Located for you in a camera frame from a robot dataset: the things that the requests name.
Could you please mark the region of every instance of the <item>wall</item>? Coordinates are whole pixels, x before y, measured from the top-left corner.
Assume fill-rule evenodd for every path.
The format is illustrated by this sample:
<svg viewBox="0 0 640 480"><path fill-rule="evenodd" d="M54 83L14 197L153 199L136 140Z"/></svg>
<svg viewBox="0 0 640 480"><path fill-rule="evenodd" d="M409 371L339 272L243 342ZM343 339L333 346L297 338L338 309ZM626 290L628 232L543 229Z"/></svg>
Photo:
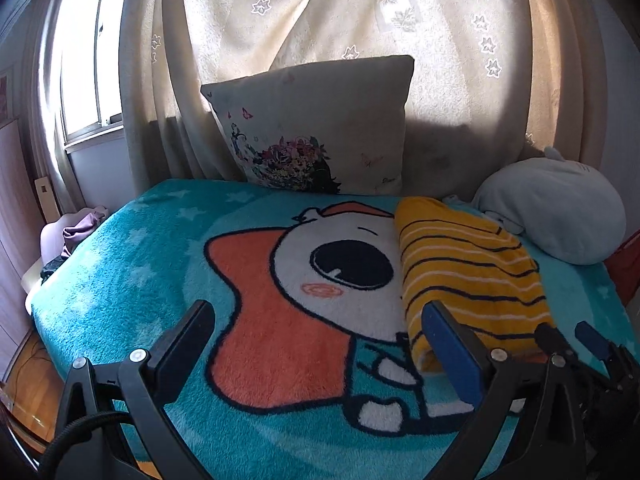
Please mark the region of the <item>wall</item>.
<svg viewBox="0 0 640 480"><path fill-rule="evenodd" d="M607 63L607 134L600 171L626 209L626 235L640 229L640 52L606 0L593 0Z"/></svg>
<svg viewBox="0 0 640 480"><path fill-rule="evenodd" d="M24 57L24 45L29 30L33 7L28 6L15 23L6 39L0 43L0 72L11 68L10 90L12 92L14 118L20 115L22 110L22 63ZM26 121L20 121L20 136L26 139Z"/></svg>
<svg viewBox="0 0 640 480"><path fill-rule="evenodd" d="M89 207L103 205L113 213L136 197L123 136L85 148L80 145L69 158Z"/></svg>

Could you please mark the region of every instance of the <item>pink cheek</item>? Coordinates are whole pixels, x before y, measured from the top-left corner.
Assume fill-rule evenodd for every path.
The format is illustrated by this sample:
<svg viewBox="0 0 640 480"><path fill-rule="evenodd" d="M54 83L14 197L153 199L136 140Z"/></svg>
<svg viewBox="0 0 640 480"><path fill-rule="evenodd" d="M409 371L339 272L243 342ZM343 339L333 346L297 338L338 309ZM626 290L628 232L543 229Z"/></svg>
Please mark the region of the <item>pink cheek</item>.
<svg viewBox="0 0 640 480"><path fill-rule="evenodd" d="M344 291L339 286L331 285L330 283L303 283L300 285L300 290L308 296L324 300L337 298L344 294Z"/></svg>

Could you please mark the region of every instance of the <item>window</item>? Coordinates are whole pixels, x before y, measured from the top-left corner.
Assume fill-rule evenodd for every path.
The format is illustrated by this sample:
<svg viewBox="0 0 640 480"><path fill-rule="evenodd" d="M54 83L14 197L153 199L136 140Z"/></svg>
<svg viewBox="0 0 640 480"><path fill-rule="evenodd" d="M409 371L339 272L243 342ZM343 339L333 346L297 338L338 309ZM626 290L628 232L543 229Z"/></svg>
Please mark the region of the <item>window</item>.
<svg viewBox="0 0 640 480"><path fill-rule="evenodd" d="M122 120L118 46L124 0L63 0L56 24L66 142Z"/></svg>

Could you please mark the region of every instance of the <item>purple cloth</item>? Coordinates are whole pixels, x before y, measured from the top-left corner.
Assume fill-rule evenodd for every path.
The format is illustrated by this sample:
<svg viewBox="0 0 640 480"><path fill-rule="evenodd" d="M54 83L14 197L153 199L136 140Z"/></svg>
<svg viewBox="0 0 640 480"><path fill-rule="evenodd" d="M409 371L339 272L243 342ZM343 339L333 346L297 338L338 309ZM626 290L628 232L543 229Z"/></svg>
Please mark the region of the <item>purple cloth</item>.
<svg viewBox="0 0 640 480"><path fill-rule="evenodd" d="M102 222L104 214L92 212L85 216L75 227L65 227L62 230L62 237L65 239L65 247L62 249L62 256L71 256L80 242L86 240Z"/></svg>

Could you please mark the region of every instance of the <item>blue gripper pad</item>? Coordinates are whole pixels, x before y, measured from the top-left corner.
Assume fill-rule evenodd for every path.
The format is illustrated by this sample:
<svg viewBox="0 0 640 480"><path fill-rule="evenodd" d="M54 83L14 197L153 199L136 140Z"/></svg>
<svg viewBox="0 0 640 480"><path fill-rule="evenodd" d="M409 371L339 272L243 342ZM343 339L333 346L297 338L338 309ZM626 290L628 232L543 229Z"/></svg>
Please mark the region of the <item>blue gripper pad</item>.
<svg viewBox="0 0 640 480"><path fill-rule="evenodd" d="M586 346L587 350L600 361L606 361L610 357L609 340L600 335L593 326L586 321L581 321L575 326L575 338Z"/></svg>
<svg viewBox="0 0 640 480"><path fill-rule="evenodd" d="M422 309L422 332L460 400L477 409L485 393L482 370L433 301Z"/></svg>

